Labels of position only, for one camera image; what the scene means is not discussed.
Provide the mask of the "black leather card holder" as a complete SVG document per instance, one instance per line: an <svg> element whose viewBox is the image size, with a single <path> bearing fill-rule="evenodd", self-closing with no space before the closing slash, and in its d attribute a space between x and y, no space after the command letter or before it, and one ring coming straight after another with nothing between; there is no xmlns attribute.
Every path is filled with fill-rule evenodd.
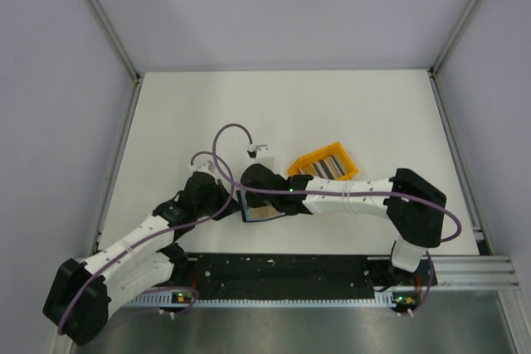
<svg viewBox="0 0 531 354"><path fill-rule="evenodd" d="M285 213L277 211L273 206L251 207L242 191L236 192L237 199L241 205L241 220L243 223L258 223L273 221L286 217Z"/></svg>

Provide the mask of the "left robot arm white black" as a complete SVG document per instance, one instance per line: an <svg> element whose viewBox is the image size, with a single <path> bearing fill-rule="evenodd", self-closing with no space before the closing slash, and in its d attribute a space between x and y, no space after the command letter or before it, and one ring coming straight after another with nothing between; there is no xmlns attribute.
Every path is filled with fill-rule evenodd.
<svg viewBox="0 0 531 354"><path fill-rule="evenodd" d="M194 172L175 197L157 205L126 236L88 258L66 260L56 272L44 316L82 346L141 293L191 283L178 240L202 219L220 220L239 211L233 194L211 173Z"/></svg>

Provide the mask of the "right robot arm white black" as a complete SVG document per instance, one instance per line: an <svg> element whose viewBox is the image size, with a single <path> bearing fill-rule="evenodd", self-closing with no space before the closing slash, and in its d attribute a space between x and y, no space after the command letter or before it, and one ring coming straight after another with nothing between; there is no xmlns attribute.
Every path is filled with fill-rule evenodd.
<svg viewBox="0 0 531 354"><path fill-rule="evenodd" d="M344 212L389 220L398 237L387 274L397 284L413 279L424 254L441 244L446 195L411 169L398 168L388 179L355 182L306 174L284 178L253 164L243 172L241 185L249 189L250 206L270 205L287 216Z"/></svg>

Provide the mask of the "yellow plastic bin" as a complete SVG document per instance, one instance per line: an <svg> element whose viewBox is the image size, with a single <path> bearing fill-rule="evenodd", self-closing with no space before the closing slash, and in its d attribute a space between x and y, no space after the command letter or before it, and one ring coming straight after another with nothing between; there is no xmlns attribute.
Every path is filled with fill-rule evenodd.
<svg viewBox="0 0 531 354"><path fill-rule="evenodd" d="M336 142L298 158L287 173L344 181L356 176L358 168L343 145Z"/></svg>

